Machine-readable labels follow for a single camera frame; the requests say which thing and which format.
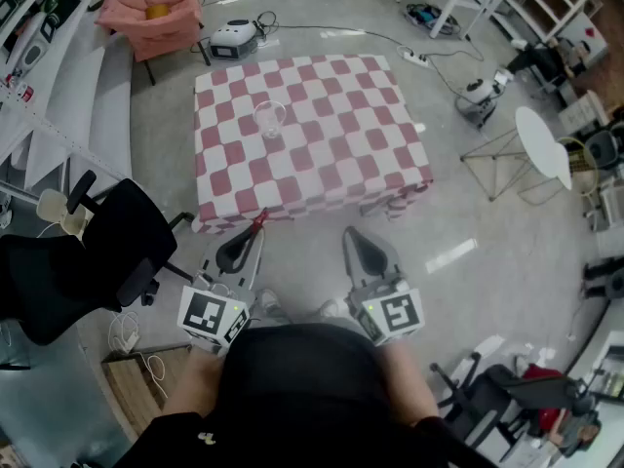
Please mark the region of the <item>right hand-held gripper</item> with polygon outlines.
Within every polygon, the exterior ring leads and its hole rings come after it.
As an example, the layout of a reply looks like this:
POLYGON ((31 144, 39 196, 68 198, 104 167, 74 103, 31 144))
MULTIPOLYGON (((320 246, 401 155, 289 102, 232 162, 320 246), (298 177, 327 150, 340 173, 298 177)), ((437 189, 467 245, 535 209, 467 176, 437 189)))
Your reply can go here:
POLYGON ((375 346, 425 326, 417 288, 400 272, 395 248, 381 236, 348 226, 342 235, 345 269, 354 287, 347 297, 353 318, 375 346))

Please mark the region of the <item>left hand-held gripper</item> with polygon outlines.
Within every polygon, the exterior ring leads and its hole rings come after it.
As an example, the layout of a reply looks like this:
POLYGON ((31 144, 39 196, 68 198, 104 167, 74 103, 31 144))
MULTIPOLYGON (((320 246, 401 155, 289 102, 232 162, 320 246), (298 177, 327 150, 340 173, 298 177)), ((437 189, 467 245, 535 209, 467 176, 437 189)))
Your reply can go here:
POLYGON ((251 323, 264 239, 263 227, 242 225, 209 243, 192 285, 183 288, 177 314, 177 326, 193 346, 222 357, 251 323))

